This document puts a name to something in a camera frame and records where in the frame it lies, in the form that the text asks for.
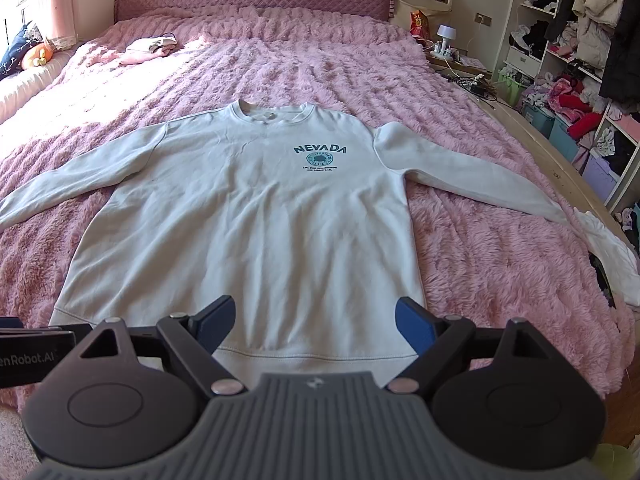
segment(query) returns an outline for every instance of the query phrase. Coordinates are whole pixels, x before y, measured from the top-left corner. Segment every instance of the black coat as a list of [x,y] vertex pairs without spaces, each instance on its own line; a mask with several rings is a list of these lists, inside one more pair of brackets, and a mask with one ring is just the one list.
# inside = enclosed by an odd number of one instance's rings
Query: black coat
[[574,22],[577,19],[576,15],[574,14],[573,8],[574,0],[560,0],[558,12],[556,12],[555,18],[548,26],[545,38],[547,38],[551,42],[554,42],[564,31],[567,22]]
[[600,95],[640,102],[640,0],[625,0],[611,41]]

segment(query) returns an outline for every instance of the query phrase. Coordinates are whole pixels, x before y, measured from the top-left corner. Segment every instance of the white sweatshirt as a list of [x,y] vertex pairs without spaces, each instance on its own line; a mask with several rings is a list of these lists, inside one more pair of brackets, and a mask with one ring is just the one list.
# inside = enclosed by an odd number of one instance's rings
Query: white sweatshirt
[[368,129],[314,105],[220,110],[140,128],[0,202],[0,229],[117,184],[71,261],[51,324],[154,324],[222,294],[236,325],[214,354],[252,386],[263,372],[371,370],[414,358],[401,296],[424,303],[404,178],[566,223],[501,166],[402,124]]

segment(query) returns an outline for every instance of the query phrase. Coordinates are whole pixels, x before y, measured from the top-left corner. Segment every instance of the bed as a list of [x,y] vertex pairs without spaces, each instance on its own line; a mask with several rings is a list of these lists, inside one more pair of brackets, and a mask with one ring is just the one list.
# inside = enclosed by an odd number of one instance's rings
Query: bed
[[[0,126],[0,196],[133,129],[242,98],[314,102],[369,126],[400,121],[438,144],[519,173],[572,208],[532,156],[435,73],[392,0],[116,0],[116,23]],[[133,40],[173,32],[181,49],[120,67]],[[85,228],[111,189],[69,200],[0,235],[0,316],[45,326]],[[537,216],[407,183],[426,307],[479,326],[524,316],[604,396],[634,353],[628,308],[610,308],[587,248]],[[20,408],[29,388],[0,391]]]

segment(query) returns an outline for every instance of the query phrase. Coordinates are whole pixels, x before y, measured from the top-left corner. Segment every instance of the navy cushion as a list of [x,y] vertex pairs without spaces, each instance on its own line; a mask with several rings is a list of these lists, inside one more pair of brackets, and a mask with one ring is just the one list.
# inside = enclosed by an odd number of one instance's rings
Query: navy cushion
[[20,32],[16,34],[16,37],[11,42],[11,45],[9,45],[4,56],[2,56],[2,61],[0,61],[0,80],[14,72],[18,72],[18,70],[20,70],[20,62],[24,55],[32,46],[38,44],[36,40],[25,39],[24,33],[27,31],[28,25],[29,23],[22,26]]

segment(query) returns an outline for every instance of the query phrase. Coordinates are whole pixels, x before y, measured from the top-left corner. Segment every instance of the lamp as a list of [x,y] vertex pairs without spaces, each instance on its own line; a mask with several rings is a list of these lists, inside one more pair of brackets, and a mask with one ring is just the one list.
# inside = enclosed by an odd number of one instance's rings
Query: lamp
[[456,39],[456,29],[453,27],[447,27],[447,25],[441,25],[438,29],[438,36],[442,38],[440,46],[436,48],[433,55],[440,59],[452,59],[449,51],[449,40]]

